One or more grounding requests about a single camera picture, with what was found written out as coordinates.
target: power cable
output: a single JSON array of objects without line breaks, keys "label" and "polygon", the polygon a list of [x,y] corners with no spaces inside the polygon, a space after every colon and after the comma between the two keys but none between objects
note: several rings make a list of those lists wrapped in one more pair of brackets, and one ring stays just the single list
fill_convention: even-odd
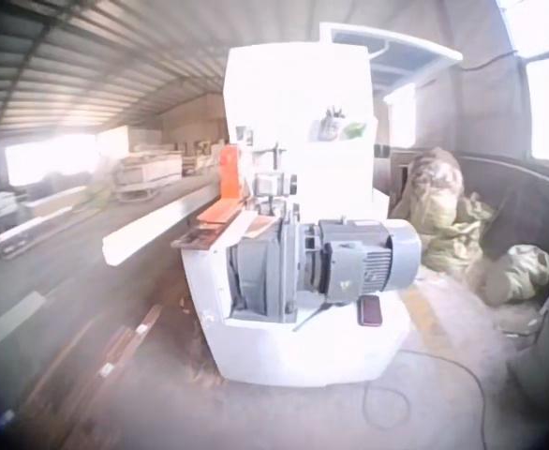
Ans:
[{"label": "power cable", "polygon": [[505,59],[505,58],[507,58],[509,56],[512,56],[513,54],[517,54],[517,53],[518,53],[517,50],[512,50],[511,52],[506,52],[506,53],[503,53],[503,54],[500,54],[500,55],[496,56],[495,58],[491,58],[489,61],[487,61],[486,63],[482,63],[479,66],[475,66],[475,67],[458,66],[457,68],[458,68],[458,70],[460,70],[462,72],[476,72],[477,70],[483,70],[484,68],[488,68],[489,66],[496,63],[497,61],[500,61],[502,59]]},{"label": "power cable", "polygon": [[468,367],[466,367],[462,363],[458,363],[457,361],[454,361],[450,358],[446,358],[444,356],[439,356],[439,355],[436,355],[436,354],[425,353],[425,352],[417,352],[415,350],[405,350],[405,349],[400,349],[399,352],[407,353],[407,354],[415,354],[417,356],[437,359],[438,361],[444,361],[444,362],[446,362],[448,364],[451,364],[451,365],[453,365],[457,368],[461,368],[462,370],[464,370],[470,376],[470,378],[472,378],[472,380],[474,380],[474,382],[477,384],[477,387],[479,388],[479,392],[481,393],[481,401],[482,401],[481,426],[480,426],[481,444],[482,444],[483,450],[487,450],[487,438],[486,438],[485,430],[484,430],[484,423],[485,423],[485,418],[486,418],[486,414],[487,414],[487,400],[486,400],[486,397],[484,395],[484,388],[482,387],[482,383],[481,383],[481,380],[479,380],[479,377],[477,377],[477,375],[472,370],[470,370]]},{"label": "power cable", "polygon": [[[486,397],[485,397],[485,394],[484,394],[484,389],[482,387],[482,383],[481,383],[481,380],[479,379],[479,377],[477,377],[477,375],[472,370],[470,370],[470,368],[466,367],[462,363],[458,363],[457,361],[454,361],[450,358],[446,358],[444,356],[438,356],[436,354],[425,353],[425,352],[417,352],[415,350],[404,350],[404,349],[400,349],[399,352],[400,353],[406,353],[406,354],[413,354],[413,355],[426,357],[426,358],[431,358],[431,359],[437,359],[438,361],[443,361],[447,364],[450,364],[454,367],[457,367],[457,368],[460,368],[460,369],[464,370],[470,376],[470,378],[472,378],[472,380],[474,380],[477,387],[479,388],[479,392],[481,394],[481,400],[482,400],[481,425],[480,425],[482,449],[487,450],[487,439],[486,439],[485,427],[484,427],[486,412],[487,412],[487,401],[486,401]],[[367,397],[368,397],[368,393],[371,390],[376,390],[376,391],[381,391],[381,392],[391,392],[393,394],[398,395],[400,398],[402,398],[402,400],[406,404],[406,413],[399,420],[397,420],[394,424],[392,424],[390,426],[384,426],[380,423],[377,423],[376,421],[374,421],[370,417],[370,414],[368,413],[368,408],[367,408]],[[397,389],[392,389],[392,388],[388,388],[388,387],[372,386],[370,382],[367,382],[364,385],[364,395],[363,395],[363,399],[362,399],[362,415],[363,415],[364,421],[366,422],[366,424],[368,426],[370,426],[372,428],[379,429],[379,430],[386,430],[386,431],[397,428],[400,425],[405,424],[409,420],[409,417],[411,416],[411,410],[412,410],[412,406],[411,406],[411,403],[409,401],[409,398],[403,392],[401,392]]]}]

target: wall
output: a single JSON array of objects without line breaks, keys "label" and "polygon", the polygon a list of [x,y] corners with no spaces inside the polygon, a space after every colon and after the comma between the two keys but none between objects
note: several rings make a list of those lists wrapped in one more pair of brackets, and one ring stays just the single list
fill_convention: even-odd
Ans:
[{"label": "wall", "polygon": [[163,143],[186,143],[187,151],[195,141],[228,139],[225,105],[218,94],[206,94],[159,115]]},{"label": "wall", "polygon": [[[465,68],[512,49],[495,0],[407,2],[388,28],[461,52]],[[524,158],[530,127],[520,70],[508,57],[478,71],[447,70],[419,88],[416,146]]]}]

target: sack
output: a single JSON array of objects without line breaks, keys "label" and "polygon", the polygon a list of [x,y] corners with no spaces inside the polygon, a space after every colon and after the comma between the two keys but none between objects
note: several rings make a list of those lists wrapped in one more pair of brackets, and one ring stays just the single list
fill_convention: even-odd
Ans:
[{"label": "sack", "polygon": [[456,223],[441,231],[424,252],[423,264],[437,272],[461,275],[482,254],[479,245],[481,226],[480,221]]},{"label": "sack", "polygon": [[424,188],[410,198],[409,222],[418,233],[435,234],[455,222],[458,196],[448,189]]},{"label": "sack", "polygon": [[503,305],[535,296],[549,284],[549,254],[535,246],[513,246],[491,264],[483,292],[487,304]]}]

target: window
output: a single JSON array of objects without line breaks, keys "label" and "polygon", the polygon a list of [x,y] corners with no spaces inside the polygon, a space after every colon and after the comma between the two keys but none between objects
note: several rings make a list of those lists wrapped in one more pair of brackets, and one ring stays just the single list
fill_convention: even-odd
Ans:
[{"label": "window", "polygon": [[48,173],[92,172],[98,160],[96,138],[88,134],[66,135],[6,148],[8,181],[12,186],[36,183]]},{"label": "window", "polygon": [[549,0],[498,0],[512,46],[527,63],[531,154],[549,159]]},{"label": "window", "polygon": [[416,142],[416,86],[411,83],[385,97],[389,107],[389,145],[410,148]]}]

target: wooden plank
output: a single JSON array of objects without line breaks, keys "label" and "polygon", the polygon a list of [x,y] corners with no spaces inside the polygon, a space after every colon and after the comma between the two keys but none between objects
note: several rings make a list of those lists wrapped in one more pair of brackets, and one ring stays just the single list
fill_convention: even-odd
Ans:
[{"label": "wooden plank", "polygon": [[229,223],[241,208],[240,199],[220,199],[198,215],[198,220],[210,223]]}]

